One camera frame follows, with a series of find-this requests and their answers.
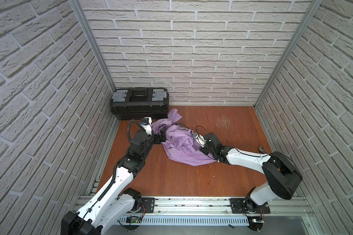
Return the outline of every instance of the black mounting plate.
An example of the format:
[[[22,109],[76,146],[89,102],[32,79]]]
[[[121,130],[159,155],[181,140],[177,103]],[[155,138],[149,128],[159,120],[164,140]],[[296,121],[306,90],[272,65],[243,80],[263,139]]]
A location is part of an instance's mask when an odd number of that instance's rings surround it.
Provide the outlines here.
[[[141,198],[141,204],[144,204],[145,206],[145,213],[153,213],[154,211],[154,197],[142,197]],[[142,206],[140,206],[139,211],[136,213],[143,213],[144,209]]]
[[[233,214],[244,214],[243,211],[240,208],[238,208],[236,206],[233,206],[233,204],[236,203],[236,202],[242,203],[244,198],[230,198],[229,200],[230,200],[231,213],[233,213]],[[271,210],[269,209],[269,206],[268,206],[268,202],[264,203],[262,206],[260,206],[260,208],[263,209],[265,214],[270,214],[271,213]],[[251,216],[251,214],[249,212],[245,211],[245,213],[246,213],[246,215],[250,215]]]

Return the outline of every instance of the brown floor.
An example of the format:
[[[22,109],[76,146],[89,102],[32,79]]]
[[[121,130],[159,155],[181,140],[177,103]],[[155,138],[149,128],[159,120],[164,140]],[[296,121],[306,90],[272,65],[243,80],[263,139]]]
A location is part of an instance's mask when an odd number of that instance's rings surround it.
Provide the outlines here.
[[[179,121],[196,130],[197,125],[213,132],[222,145],[258,153],[258,147],[271,148],[252,107],[240,106],[171,106],[183,116]],[[113,147],[98,186],[100,189],[113,174],[115,163],[129,146],[126,128],[129,121],[121,121]],[[131,135],[137,129],[132,125]],[[153,145],[146,164],[127,186],[142,195],[245,196],[253,187],[266,182],[257,171],[224,163],[193,167],[174,162],[166,156],[162,145]]]

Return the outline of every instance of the metal rail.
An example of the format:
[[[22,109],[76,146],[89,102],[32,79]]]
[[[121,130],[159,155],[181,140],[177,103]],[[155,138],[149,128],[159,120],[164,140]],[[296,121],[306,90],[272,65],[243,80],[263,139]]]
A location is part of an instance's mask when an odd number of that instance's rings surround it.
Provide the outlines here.
[[[113,82],[113,78],[111,77],[110,71],[108,70],[107,64],[105,62],[104,56],[102,55],[101,50],[99,49],[96,38],[93,35],[93,31],[90,28],[89,21],[85,16],[85,13],[81,7],[79,0],[69,0],[71,3],[73,12],[76,14],[77,20],[79,21],[82,31],[85,33],[85,37],[88,43],[91,46],[91,50],[96,56],[99,67],[102,69],[102,73],[105,76],[105,79],[110,87],[111,91],[114,93],[116,91],[115,84]]]
[[[263,90],[261,91],[259,97],[257,98],[254,109],[256,110],[263,100],[265,94],[268,92],[269,87],[272,85],[273,80],[276,78],[277,74],[280,72],[284,63],[289,59],[289,56],[292,54],[297,43],[301,39],[302,34],[305,32],[307,26],[310,24],[310,21],[314,17],[315,13],[318,11],[320,4],[323,0],[312,0],[309,8],[306,11],[306,14],[303,16],[303,19],[298,24],[296,31],[294,32],[292,38],[287,44],[284,52],[281,54],[281,57],[278,59],[276,66],[273,68],[272,73],[270,74],[267,82],[264,84]]]
[[[85,205],[93,196],[80,196],[75,211]],[[154,213],[147,216],[260,216],[260,214],[233,214],[230,198],[244,197],[186,197],[186,196],[144,196],[154,197]],[[265,216],[314,216],[304,197],[291,200],[275,199],[268,202],[270,214]]]

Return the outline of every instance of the cable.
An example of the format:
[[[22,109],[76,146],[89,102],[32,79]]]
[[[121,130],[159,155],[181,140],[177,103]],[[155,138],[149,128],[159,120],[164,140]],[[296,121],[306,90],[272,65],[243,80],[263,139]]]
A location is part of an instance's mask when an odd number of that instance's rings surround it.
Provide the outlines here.
[[[136,120],[134,120],[134,119],[130,120],[128,123],[128,126],[127,126],[127,139],[128,139],[128,141],[131,141],[131,135],[129,134],[129,128],[131,127],[131,124],[133,122],[136,123],[136,125],[138,125],[138,127],[140,127],[143,131],[145,131],[144,127],[141,126]]]
[[[222,151],[225,149],[225,148],[234,148],[234,147],[231,147],[231,146],[225,146],[225,147],[223,147],[222,149],[221,149],[221,151],[220,151],[220,157],[222,157]]]
[[[80,232],[80,229],[81,229],[81,225],[82,225],[82,222],[84,221],[84,218],[85,216],[88,214],[89,210],[85,213],[84,217],[82,218],[81,222],[80,222],[80,225],[79,225],[79,229],[77,230],[77,234],[79,234]]]
[[[240,209],[240,210],[245,214],[245,216],[248,217],[247,214],[246,214],[246,212],[245,212],[245,210],[244,210],[242,207],[236,206],[236,204],[239,204],[239,202],[236,202],[236,203],[234,203],[233,205],[234,205],[236,208]]]
[[[259,219],[262,220],[262,219],[263,219],[262,217],[263,217],[263,212],[264,212],[264,211],[263,211],[263,208],[261,208],[261,207],[260,207],[259,210],[260,210],[260,217],[259,217]]]
[[[154,140],[154,131],[152,131],[152,138],[149,141],[153,141]]]
[[[143,214],[141,215],[141,221],[143,220],[144,216],[145,216],[145,205],[144,203],[142,204],[143,208],[144,208],[144,211],[143,211]]]
[[[108,190],[111,188],[111,186],[115,183],[115,180],[116,180],[116,168],[118,167],[118,164],[119,164],[119,161],[117,161],[115,163],[114,170],[113,170],[113,177],[111,178],[111,181],[110,181],[109,185],[105,188],[103,193],[101,195],[99,195],[97,201],[100,201],[104,197],[104,195],[108,192]]]
[[[183,123],[176,123],[176,124],[174,124],[174,125],[183,125],[183,126],[185,126],[186,128],[190,129],[188,126],[184,125]]]
[[[263,221],[265,222],[265,219],[264,219],[264,215],[265,215],[264,210],[263,210],[263,208],[261,208],[261,207],[260,207],[260,210],[263,212]]]
[[[125,229],[127,229],[126,227],[124,227],[123,225],[122,225],[122,223],[118,220],[118,222],[119,222],[119,224],[123,227],[123,228],[125,228]]]
[[[94,204],[86,211],[84,217],[81,219],[81,222],[80,222],[80,225],[79,225],[79,229],[77,230],[77,234],[79,234],[79,232],[80,232],[81,225],[82,225],[82,222],[83,222],[84,219],[85,219],[85,216],[86,216],[89,212],[91,212],[91,209],[93,208],[93,206],[94,206],[97,202],[98,202],[98,200],[95,201]]]
[[[271,155],[272,153],[268,153],[267,155],[264,156],[254,156],[254,155],[250,155],[250,154],[246,154],[246,153],[242,153],[238,148],[236,148],[236,150],[238,150],[241,154],[247,155],[247,156],[251,156],[251,157],[266,157],[268,155]]]
[[[196,126],[196,134],[198,134],[198,138],[199,139],[201,139],[203,142],[205,142],[205,140],[204,139],[202,139],[201,137],[200,137],[200,134],[199,134],[199,132],[198,132],[198,127],[201,127],[201,128],[203,128],[204,130],[205,130],[205,132],[207,133],[207,135],[209,136],[209,134],[208,134],[208,132],[207,132],[207,130],[203,127],[203,126]]]

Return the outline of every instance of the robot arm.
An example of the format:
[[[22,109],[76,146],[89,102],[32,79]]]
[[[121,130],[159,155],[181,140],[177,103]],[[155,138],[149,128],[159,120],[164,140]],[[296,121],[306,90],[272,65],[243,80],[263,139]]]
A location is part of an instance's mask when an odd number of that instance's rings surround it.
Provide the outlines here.
[[[211,153],[218,162],[240,165],[265,175],[267,182],[252,189],[243,202],[243,209],[256,212],[266,202],[278,197],[290,200],[302,181],[302,175],[290,160],[280,152],[270,154],[252,153],[230,146],[222,146],[214,133],[202,137],[193,134],[200,150]]]
[[[136,123],[140,130],[133,138],[129,128]],[[113,175],[94,197],[77,212],[68,212],[62,220],[61,235],[99,235],[104,234],[123,214],[140,209],[141,193],[131,188],[122,190],[137,176],[145,165],[145,159],[152,145],[165,141],[165,129],[160,135],[152,132],[152,119],[143,118],[138,124],[131,120],[127,127],[130,146],[126,154],[114,167]]]

